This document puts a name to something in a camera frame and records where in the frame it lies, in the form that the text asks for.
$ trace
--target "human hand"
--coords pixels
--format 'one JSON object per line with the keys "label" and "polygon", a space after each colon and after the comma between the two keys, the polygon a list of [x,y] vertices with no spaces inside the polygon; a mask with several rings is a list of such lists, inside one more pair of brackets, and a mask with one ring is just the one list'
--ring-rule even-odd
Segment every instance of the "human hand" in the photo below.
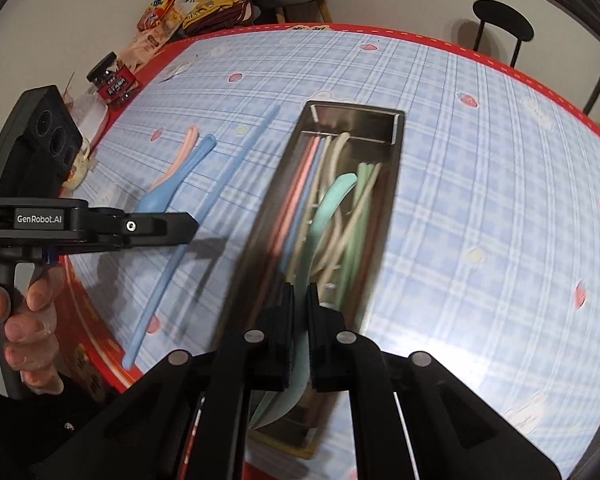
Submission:
{"label": "human hand", "polygon": [[[22,304],[16,307],[4,325],[8,343],[5,359],[20,372],[25,384],[37,394],[62,393],[62,380],[53,360],[58,354],[56,308],[53,300],[62,289],[61,267],[49,267],[29,286]],[[0,287],[0,322],[9,312],[10,299]]]}

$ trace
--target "plaid tablecloth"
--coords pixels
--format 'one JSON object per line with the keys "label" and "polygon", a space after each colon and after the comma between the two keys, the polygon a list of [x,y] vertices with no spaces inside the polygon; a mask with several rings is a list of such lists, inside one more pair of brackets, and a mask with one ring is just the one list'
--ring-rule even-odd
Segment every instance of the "plaid tablecloth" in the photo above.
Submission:
{"label": "plaid tablecloth", "polygon": [[[164,80],[183,62],[192,65]],[[195,124],[219,141],[171,203],[195,216],[261,118],[282,106],[196,235],[140,367],[175,348],[208,349],[267,186],[316,96],[406,113],[365,334],[385,351],[431,352],[567,476],[600,423],[600,138],[518,78],[412,41],[334,30],[197,41],[116,121],[76,197],[132,210]],[[170,253],[72,256],[122,346]],[[349,478],[348,400],[314,460],[248,448],[279,478]]]}

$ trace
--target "black lid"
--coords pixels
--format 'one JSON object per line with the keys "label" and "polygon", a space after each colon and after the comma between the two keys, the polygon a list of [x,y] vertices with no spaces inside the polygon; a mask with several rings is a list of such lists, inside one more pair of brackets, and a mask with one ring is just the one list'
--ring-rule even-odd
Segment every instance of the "black lid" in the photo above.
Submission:
{"label": "black lid", "polygon": [[111,52],[110,54],[107,54],[96,66],[94,66],[91,71],[87,74],[87,81],[89,81],[90,83],[93,83],[96,81],[96,79],[98,79],[103,73],[104,71],[109,68],[111,65],[113,65],[116,62],[116,59],[118,58],[118,56],[116,56],[115,52]]}

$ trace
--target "stool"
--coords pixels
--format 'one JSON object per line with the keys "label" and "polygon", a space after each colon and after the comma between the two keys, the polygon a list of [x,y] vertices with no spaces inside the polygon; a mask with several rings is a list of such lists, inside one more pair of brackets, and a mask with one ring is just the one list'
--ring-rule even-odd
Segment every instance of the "stool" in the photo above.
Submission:
{"label": "stool", "polygon": [[261,9],[275,9],[278,23],[286,23],[285,7],[308,4],[310,2],[318,4],[318,9],[320,9],[322,19],[325,23],[333,23],[329,7],[325,0],[253,0],[253,3]]}
{"label": "stool", "polygon": [[513,52],[510,66],[514,67],[520,53],[520,46],[523,41],[531,41],[534,38],[534,28],[522,14],[513,7],[509,7],[502,2],[495,0],[478,0],[474,3],[474,14],[480,20],[478,36],[475,38],[474,50],[477,52],[480,46],[480,39],[484,32],[484,24],[491,23],[496,27],[506,30],[512,36],[515,36],[518,42]]}

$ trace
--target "wall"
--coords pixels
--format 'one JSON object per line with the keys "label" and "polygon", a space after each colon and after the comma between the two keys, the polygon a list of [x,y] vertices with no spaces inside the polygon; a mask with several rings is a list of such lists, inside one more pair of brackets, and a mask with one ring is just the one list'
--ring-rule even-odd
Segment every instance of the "wall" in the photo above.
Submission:
{"label": "wall", "polygon": [[[477,20],[475,0],[328,0],[341,23],[398,28],[472,48]],[[532,23],[536,37],[524,44],[516,68],[583,108],[600,76],[600,44],[579,23],[545,0],[499,0]],[[487,28],[485,54],[509,63],[516,41]],[[600,122],[600,100],[592,118]]]}
{"label": "wall", "polygon": [[20,94],[71,74],[71,94],[108,52],[131,41],[152,0],[8,0],[0,11],[0,130]]}

